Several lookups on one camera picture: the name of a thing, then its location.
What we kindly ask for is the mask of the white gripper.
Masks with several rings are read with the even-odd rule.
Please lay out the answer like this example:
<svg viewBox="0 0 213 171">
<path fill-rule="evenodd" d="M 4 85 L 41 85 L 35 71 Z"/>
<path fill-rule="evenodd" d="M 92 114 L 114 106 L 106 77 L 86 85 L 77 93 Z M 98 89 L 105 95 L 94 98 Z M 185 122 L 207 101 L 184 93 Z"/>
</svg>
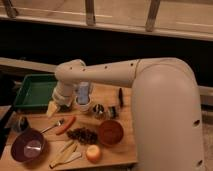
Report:
<svg viewBox="0 0 213 171">
<path fill-rule="evenodd" d="M 58 81 L 52 94 L 52 99 L 54 101 L 49 102 L 46 115 L 52 117 L 60 110 L 60 106 L 69 107 L 74 99 L 73 95 L 74 87 L 72 85 L 67 85 Z"/>
</svg>

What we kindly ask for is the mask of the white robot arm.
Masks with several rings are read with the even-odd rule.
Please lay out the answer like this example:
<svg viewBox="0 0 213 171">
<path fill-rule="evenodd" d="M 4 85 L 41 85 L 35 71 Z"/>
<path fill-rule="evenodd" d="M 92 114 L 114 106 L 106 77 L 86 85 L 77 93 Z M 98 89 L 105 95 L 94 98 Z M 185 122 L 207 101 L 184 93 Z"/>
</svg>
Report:
<svg viewBox="0 0 213 171">
<path fill-rule="evenodd" d="M 58 65 L 53 99 L 70 105 L 74 86 L 94 82 L 130 87 L 138 163 L 132 171 L 205 171 L 199 88 L 177 58 L 150 58 L 87 66 Z"/>
</svg>

